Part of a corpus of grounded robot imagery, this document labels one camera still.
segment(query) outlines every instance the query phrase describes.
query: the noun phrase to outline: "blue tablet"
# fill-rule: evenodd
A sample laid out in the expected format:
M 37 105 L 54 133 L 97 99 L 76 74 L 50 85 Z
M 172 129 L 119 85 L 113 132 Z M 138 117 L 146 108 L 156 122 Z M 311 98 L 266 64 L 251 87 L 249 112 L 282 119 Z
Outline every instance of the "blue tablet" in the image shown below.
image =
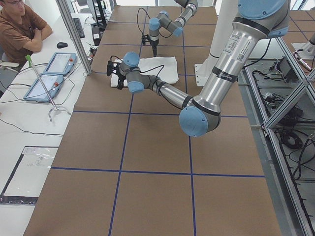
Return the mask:
M 46 86 L 50 96 L 53 98 L 57 95 L 63 83 L 63 75 L 40 74 L 44 85 Z M 37 78 L 28 92 L 23 97 L 24 100 L 49 102 L 49 97 L 39 79 Z
M 66 75 L 77 62 L 75 53 L 54 53 L 46 66 L 45 74 Z

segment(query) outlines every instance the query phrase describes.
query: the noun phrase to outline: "blue joint cover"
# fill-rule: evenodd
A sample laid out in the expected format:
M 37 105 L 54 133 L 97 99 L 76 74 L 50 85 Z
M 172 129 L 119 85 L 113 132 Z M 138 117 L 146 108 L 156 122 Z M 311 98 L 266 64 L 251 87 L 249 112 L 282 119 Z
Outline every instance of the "blue joint cover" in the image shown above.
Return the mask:
M 132 94 L 134 94 L 134 93 L 142 92 L 144 90 L 144 85 L 143 83 L 139 81 L 130 81 L 128 82 L 128 88 L 129 88 L 129 91 Z
M 286 33 L 288 32 L 289 30 L 289 26 L 288 27 L 285 27 L 285 28 L 282 28 L 282 29 L 277 29 L 277 30 L 274 30 L 274 31 L 271 31 L 267 38 L 278 38 L 278 37 L 282 37 L 284 35 L 286 35 Z
M 140 57 L 135 52 L 127 52 L 123 58 L 123 61 L 126 65 L 131 66 L 131 67 L 135 67 L 139 64 Z
M 206 116 L 196 107 L 185 107 L 179 114 L 179 124 L 189 136 L 199 137 L 208 131 Z
M 167 17 L 169 17 L 169 15 L 168 15 L 168 13 L 166 11 L 160 11 L 159 14 L 160 13 L 165 14 Z
M 160 27 L 159 19 L 154 17 L 149 21 L 149 29 L 150 30 L 158 30 Z
M 176 37 L 178 37 L 179 35 L 182 34 L 182 32 L 184 31 L 183 27 L 178 27 L 174 30 L 173 35 L 175 35 Z
M 239 0 L 238 12 L 246 19 L 261 20 L 276 13 L 286 0 Z

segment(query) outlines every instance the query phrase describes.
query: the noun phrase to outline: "white table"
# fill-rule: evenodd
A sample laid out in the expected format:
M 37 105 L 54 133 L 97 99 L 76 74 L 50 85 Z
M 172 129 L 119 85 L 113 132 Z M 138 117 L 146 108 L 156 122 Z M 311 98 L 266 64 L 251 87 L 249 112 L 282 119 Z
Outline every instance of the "white table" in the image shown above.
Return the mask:
M 91 14 L 73 14 L 72 17 L 79 17 L 82 26 L 87 17 Z M 87 23 L 93 23 L 92 19 L 88 19 Z M 52 26 L 53 34 L 43 41 L 41 52 L 34 53 L 31 58 L 34 64 L 48 63 L 54 52 L 70 52 L 75 53 L 75 47 L 70 40 L 70 36 L 65 28 L 62 18 L 60 17 Z M 85 38 L 82 38 L 82 44 L 87 53 L 90 45 L 93 45 L 91 27 L 87 24 L 84 26 Z M 58 49 L 58 42 L 66 42 L 68 47 Z M 38 72 L 43 71 L 45 67 L 38 67 Z M 75 87 L 70 97 L 63 104 L 70 112 L 80 94 L 81 88 L 85 80 L 85 70 L 83 66 L 71 75 L 71 80 Z M 21 72 L 13 81 L 13 83 L 22 83 L 31 85 L 36 79 L 35 72 L 27 69 Z M 62 103 L 68 96 L 73 84 L 66 80 L 54 101 Z M 9 88 L 18 98 L 23 98 L 28 88 L 23 86 L 12 86 Z M 12 93 L 6 91 L 0 102 L 16 100 Z M 50 122 L 48 112 L 52 108 L 49 103 L 39 104 L 36 102 L 15 101 L 10 103 L 0 103 L 0 119 L 14 124 L 24 130 L 34 133 L 57 133 L 63 134 L 69 122 L 70 115 L 66 112 L 52 112 L 53 121 Z M 0 192 L 3 190 L 24 146 L 44 146 L 58 147 L 61 142 L 59 136 L 33 135 L 24 133 L 17 128 L 0 121 Z M 0 205 L 0 235 L 4 236 L 21 236 L 31 218 L 33 206 L 14 206 Z

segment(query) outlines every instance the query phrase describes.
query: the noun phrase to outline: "seated person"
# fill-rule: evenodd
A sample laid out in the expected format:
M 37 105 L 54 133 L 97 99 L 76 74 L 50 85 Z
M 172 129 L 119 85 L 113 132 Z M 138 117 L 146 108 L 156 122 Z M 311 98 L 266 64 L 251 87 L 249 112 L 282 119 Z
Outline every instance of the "seated person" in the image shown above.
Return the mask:
M 39 52 L 42 40 L 53 32 L 24 0 L 0 0 L 0 45 L 9 62 L 19 63 L 21 69 L 25 56 Z

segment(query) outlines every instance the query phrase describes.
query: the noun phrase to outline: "person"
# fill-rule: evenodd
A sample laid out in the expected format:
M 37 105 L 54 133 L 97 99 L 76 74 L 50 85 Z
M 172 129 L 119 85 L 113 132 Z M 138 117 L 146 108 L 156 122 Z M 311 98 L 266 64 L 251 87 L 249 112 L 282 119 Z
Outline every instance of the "person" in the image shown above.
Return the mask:
M 24 0 L 0 0 L 0 45 L 9 62 L 26 62 L 25 56 L 39 52 L 42 41 L 52 34 L 51 27 Z

